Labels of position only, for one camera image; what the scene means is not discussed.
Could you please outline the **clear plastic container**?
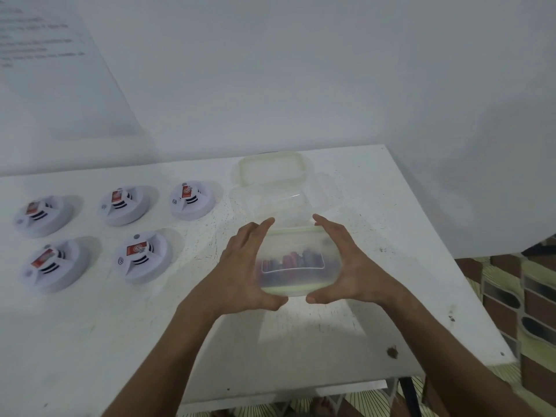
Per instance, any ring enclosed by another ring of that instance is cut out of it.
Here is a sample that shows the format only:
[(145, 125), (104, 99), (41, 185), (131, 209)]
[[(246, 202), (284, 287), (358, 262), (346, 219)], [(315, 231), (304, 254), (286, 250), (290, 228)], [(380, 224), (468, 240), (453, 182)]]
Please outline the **clear plastic container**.
[(314, 214), (323, 216), (344, 200), (341, 185), (320, 172), (236, 187), (229, 196), (238, 214), (257, 223), (273, 217), (275, 228), (312, 227)]

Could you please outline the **yellowish translucent container lid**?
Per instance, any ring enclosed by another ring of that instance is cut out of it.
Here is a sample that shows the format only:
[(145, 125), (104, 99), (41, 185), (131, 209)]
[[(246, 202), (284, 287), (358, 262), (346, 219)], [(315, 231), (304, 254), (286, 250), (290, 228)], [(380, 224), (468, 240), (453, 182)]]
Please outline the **yellowish translucent container lid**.
[(305, 178), (307, 167), (298, 152), (268, 152), (246, 156), (238, 162), (240, 187)]

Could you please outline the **white printed paper sheet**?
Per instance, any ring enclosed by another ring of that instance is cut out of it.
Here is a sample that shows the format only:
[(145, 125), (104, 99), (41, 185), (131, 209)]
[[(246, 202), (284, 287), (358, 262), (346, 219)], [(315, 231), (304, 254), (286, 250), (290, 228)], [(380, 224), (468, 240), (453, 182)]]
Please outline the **white printed paper sheet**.
[(0, 81), (55, 139), (143, 132), (72, 0), (0, 0)]

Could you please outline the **person's left hand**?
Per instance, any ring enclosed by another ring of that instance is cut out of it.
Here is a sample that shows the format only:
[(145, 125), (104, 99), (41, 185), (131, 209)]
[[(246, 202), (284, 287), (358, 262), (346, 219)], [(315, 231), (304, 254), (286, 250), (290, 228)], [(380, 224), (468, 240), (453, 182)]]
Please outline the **person's left hand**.
[(260, 224), (248, 223), (230, 238), (211, 273), (215, 277), (213, 295), (219, 316), (259, 310), (259, 290), (262, 288), (255, 269), (256, 256), (274, 222), (271, 217)]

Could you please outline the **person's right hand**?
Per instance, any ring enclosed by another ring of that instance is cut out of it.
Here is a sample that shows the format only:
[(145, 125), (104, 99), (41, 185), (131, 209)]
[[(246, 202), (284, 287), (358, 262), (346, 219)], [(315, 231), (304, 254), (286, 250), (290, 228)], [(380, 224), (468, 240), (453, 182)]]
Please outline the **person's right hand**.
[(359, 248), (345, 226), (318, 214), (314, 214), (313, 219), (315, 225), (330, 236), (340, 253), (340, 273), (334, 283), (326, 286), (336, 289), (337, 301), (371, 302), (387, 308), (399, 287), (398, 282)]

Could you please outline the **person's left forearm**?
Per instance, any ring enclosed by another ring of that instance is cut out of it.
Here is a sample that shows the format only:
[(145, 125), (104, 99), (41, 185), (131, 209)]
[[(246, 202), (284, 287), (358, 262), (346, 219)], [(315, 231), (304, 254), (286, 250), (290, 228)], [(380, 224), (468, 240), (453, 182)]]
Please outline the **person's left forearm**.
[(221, 315), (214, 299), (188, 295), (101, 417), (176, 417), (198, 352)]

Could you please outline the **person's right forearm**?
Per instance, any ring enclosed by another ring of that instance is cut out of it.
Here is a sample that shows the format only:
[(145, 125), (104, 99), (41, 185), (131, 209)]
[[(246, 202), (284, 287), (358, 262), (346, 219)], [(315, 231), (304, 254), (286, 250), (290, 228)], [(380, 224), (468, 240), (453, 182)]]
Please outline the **person's right forearm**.
[(402, 284), (377, 301), (401, 332), (451, 417), (540, 417)]

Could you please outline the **translucent plastic container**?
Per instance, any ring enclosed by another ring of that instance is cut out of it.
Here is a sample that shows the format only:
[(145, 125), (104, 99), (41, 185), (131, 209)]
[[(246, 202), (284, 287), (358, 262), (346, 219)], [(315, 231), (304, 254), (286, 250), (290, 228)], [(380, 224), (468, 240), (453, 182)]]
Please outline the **translucent plastic container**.
[(306, 296), (333, 284), (343, 264), (321, 226), (269, 230), (255, 261), (261, 289), (279, 296)]

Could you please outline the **white round smoke detector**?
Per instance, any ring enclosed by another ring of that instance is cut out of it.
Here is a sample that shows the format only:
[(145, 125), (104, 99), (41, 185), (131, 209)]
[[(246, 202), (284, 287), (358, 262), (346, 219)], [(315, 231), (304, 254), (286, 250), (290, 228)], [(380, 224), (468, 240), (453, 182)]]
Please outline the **white round smoke detector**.
[(170, 193), (171, 215), (185, 221), (194, 221), (204, 217), (212, 211), (215, 204), (215, 194), (204, 181), (180, 183)]
[(60, 196), (46, 196), (20, 208), (13, 227), (26, 238), (42, 238), (63, 228), (73, 215), (73, 205)]
[(172, 253), (171, 244), (161, 233), (137, 233), (127, 238), (116, 250), (114, 269), (129, 284), (146, 284), (167, 270)]
[(35, 292), (59, 292), (80, 279), (90, 261), (86, 246), (75, 239), (64, 239), (33, 252), (19, 274), (22, 284)]
[(105, 195), (98, 214), (109, 226), (124, 226), (139, 220), (150, 207), (150, 197), (143, 186), (123, 186)]

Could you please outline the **pile of coloured batteries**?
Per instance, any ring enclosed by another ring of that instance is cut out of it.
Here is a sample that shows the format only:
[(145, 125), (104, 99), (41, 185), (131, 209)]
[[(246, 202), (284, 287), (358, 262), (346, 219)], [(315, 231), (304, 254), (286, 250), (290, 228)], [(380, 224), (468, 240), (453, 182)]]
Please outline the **pile of coloured batteries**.
[(277, 259), (262, 259), (257, 272), (261, 287), (298, 286), (328, 278), (322, 254), (309, 248)]

